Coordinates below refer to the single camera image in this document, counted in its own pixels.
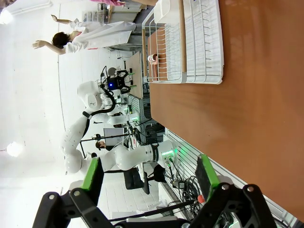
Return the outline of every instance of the wooden handle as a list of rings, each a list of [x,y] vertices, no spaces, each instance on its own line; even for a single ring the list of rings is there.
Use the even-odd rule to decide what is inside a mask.
[[[147,52],[146,52],[146,30],[142,30],[142,59],[143,59],[143,76],[148,77],[148,67],[147,67]]]
[[[179,0],[180,7],[180,58],[181,58],[181,71],[187,72],[187,51],[186,51],[186,25],[185,25],[185,12],[184,2]]]

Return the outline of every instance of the white shirt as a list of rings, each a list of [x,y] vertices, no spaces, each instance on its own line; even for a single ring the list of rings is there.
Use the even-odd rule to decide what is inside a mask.
[[[74,40],[65,45],[66,53],[75,53],[83,49],[104,48],[126,44],[136,25],[131,22],[115,22],[101,24],[99,22],[79,22],[78,19],[69,24],[72,29],[82,32]]]

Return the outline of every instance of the wooden table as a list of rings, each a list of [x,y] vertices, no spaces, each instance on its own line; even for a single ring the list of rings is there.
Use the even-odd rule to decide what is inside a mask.
[[[223,83],[150,84],[152,118],[304,220],[304,1],[219,5]]]
[[[136,87],[132,87],[130,94],[142,99],[143,98],[143,74],[142,74],[142,56],[140,52],[137,52],[132,57],[128,58],[125,62],[126,69],[129,71],[132,68],[132,72],[134,75],[133,78],[133,85]]]

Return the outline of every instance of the hand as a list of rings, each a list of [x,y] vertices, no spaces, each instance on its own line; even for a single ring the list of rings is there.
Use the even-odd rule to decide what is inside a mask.
[[[46,44],[47,44],[46,41],[43,41],[43,40],[36,40],[36,42],[33,43],[32,46],[33,46],[34,49],[38,49],[38,48],[44,47]]]
[[[57,17],[56,17],[55,15],[51,14],[51,16],[52,16],[52,19],[53,19],[55,22],[58,22],[58,19],[57,19]]]

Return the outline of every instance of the wire basket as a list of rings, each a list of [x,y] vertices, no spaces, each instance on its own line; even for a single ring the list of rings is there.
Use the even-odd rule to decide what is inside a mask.
[[[150,83],[220,84],[224,56],[218,0],[179,0],[180,22],[157,24],[154,9],[142,23],[147,31],[148,53],[143,39],[143,57],[149,56]]]

